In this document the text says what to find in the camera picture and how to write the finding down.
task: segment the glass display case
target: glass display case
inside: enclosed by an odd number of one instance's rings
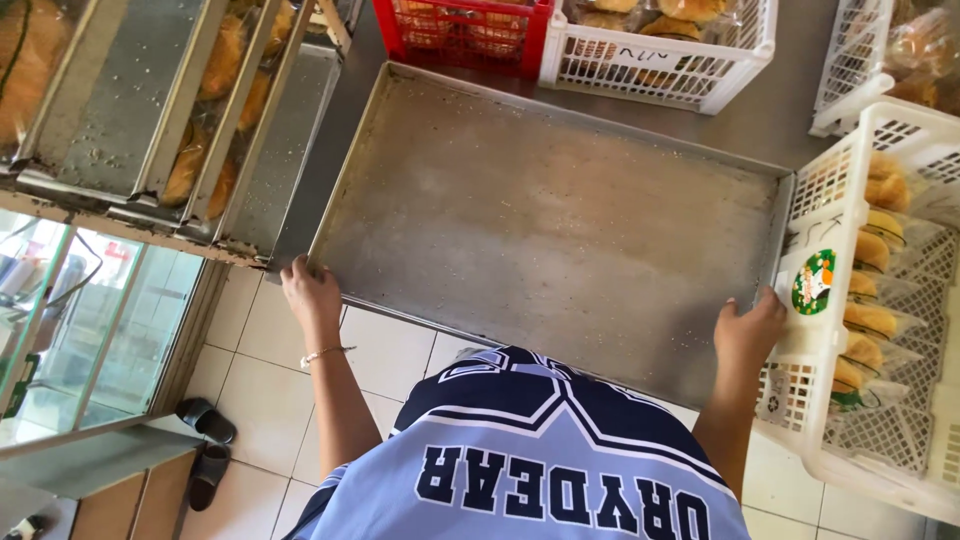
[[[0,209],[0,454],[144,415],[202,264]]]

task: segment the black slipper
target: black slipper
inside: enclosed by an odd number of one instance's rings
[[[188,499],[190,507],[196,512],[203,512],[210,508],[213,496],[217,494],[217,486],[227,473],[230,464],[230,450],[223,445],[210,444],[204,448],[200,460],[194,467],[193,478],[190,482]]]
[[[237,428],[224,418],[213,405],[204,398],[190,398],[177,404],[177,416],[201,435],[210,437],[220,444],[227,444],[237,434]]]

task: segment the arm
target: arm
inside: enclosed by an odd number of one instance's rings
[[[693,436],[738,501],[760,368],[780,338],[785,320],[786,307],[768,286],[759,304],[742,317],[737,316],[736,301],[729,299],[713,332],[717,377]]]
[[[317,278],[297,257],[280,272],[283,294],[300,326],[308,353],[340,347],[340,287],[327,268]],[[324,353],[310,362],[313,397],[320,434],[320,476],[360,457],[383,442],[342,351]]]

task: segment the hand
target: hand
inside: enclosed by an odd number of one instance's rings
[[[786,307],[773,287],[765,286],[760,302],[743,316],[737,315],[736,300],[729,299],[720,309],[713,330],[720,375],[749,376],[755,379],[783,331]]]
[[[340,285],[326,267],[317,277],[306,269],[306,255],[280,271],[283,294],[303,328],[307,349],[340,346]]]

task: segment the white plastic basket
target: white plastic basket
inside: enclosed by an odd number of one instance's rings
[[[891,307],[930,323],[924,331],[898,338],[901,346],[925,355],[891,376],[913,390],[893,407],[855,413],[843,432],[828,429],[834,364],[847,343],[843,314],[856,234],[869,210],[863,195],[872,150],[883,150],[928,178],[960,179],[960,122],[884,99],[860,114],[852,133],[798,173],[778,296],[793,306],[794,280],[823,250],[835,253],[835,269],[820,312],[789,310],[786,334],[760,373],[754,427],[798,454],[816,479],[960,525],[960,406],[951,405],[960,403],[960,373],[957,381],[939,381],[945,372],[960,371],[960,356],[946,356],[945,365],[944,354],[947,296],[960,242],[955,229],[922,246],[923,258],[899,273],[923,288]],[[911,208],[915,215],[937,211],[935,203],[930,209],[918,203]]]
[[[741,0],[718,44],[572,24],[557,0],[540,85],[716,114],[774,56],[778,0]]]
[[[850,133],[860,112],[894,87],[894,78],[883,73],[894,2],[840,0],[813,108],[811,135]]]

